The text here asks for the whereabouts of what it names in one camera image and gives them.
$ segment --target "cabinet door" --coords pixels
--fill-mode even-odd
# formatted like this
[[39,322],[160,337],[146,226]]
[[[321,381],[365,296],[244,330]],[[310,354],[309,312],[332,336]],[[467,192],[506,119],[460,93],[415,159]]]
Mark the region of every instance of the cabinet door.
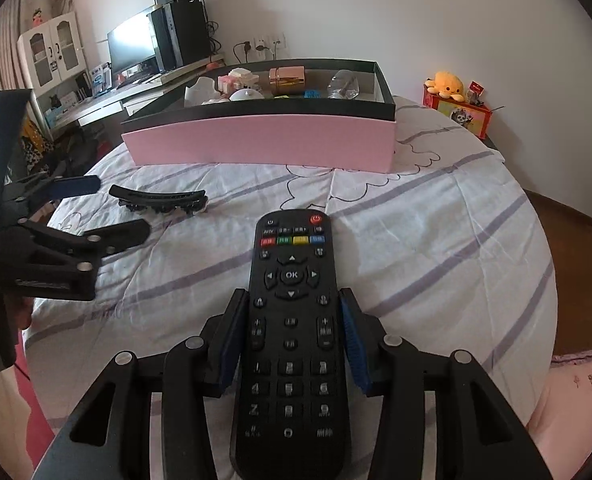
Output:
[[49,24],[44,23],[25,32],[18,41],[23,70],[36,95],[61,82],[49,29]]
[[56,62],[62,80],[68,79],[85,69],[80,35],[76,27],[76,15],[68,12],[49,20],[51,38],[54,43]]

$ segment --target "pink fabric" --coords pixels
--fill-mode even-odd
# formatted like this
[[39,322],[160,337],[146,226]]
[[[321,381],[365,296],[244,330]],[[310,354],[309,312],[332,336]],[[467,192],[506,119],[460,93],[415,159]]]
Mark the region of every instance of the pink fabric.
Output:
[[[29,375],[22,343],[16,345],[16,354],[18,355],[16,364],[23,372]],[[31,382],[29,382],[17,369],[15,372],[16,380],[18,381],[18,390],[20,391],[22,398],[31,408],[31,415],[29,415],[29,423],[27,425],[27,453],[31,458],[33,467],[36,468],[44,456],[45,451],[51,444],[51,441],[54,439],[54,432],[49,427],[47,419],[45,419],[45,416],[42,413],[42,409],[40,408],[36,394],[33,391]]]
[[570,480],[592,452],[592,351],[554,356],[527,429],[554,480]]
[[122,135],[137,166],[241,162],[373,173],[391,171],[395,137],[393,121],[297,114],[187,121]]

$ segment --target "silver screw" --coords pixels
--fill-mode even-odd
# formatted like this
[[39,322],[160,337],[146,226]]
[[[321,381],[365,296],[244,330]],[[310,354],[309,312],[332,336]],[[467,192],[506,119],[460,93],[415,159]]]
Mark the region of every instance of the silver screw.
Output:
[[454,352],[454,359],[462,365],[471,363],[471,354],[466,350],[457,350]]
[[118,355],[116,355],[114,361],[117,365],[122,366],[130,363],[132,359],[133,356],[129,352],[120,352]]
[[185,346],[190,350],[201,348],[205,344],[205,340],[199,335],[192,335],[185,341]]
[[403,338],[395,334],[386,334],[382,340],[387,346],[401,346],[403,344]]

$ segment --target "rose gold jar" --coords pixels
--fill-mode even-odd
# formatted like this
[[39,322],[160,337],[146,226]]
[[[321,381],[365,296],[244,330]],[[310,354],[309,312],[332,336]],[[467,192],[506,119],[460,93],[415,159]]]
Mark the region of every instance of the rose gold jar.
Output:
[[294,95],[305,92],[305,67],[281,66],[269,70],[269,86],[274,95]]

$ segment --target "wooden floor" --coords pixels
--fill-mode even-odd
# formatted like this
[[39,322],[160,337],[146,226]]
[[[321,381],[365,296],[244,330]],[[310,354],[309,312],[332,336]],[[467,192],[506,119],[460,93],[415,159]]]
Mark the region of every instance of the wooden floor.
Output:
[[592,349],[592,225],[529,194],[550,243],[558,290],[554,354]]

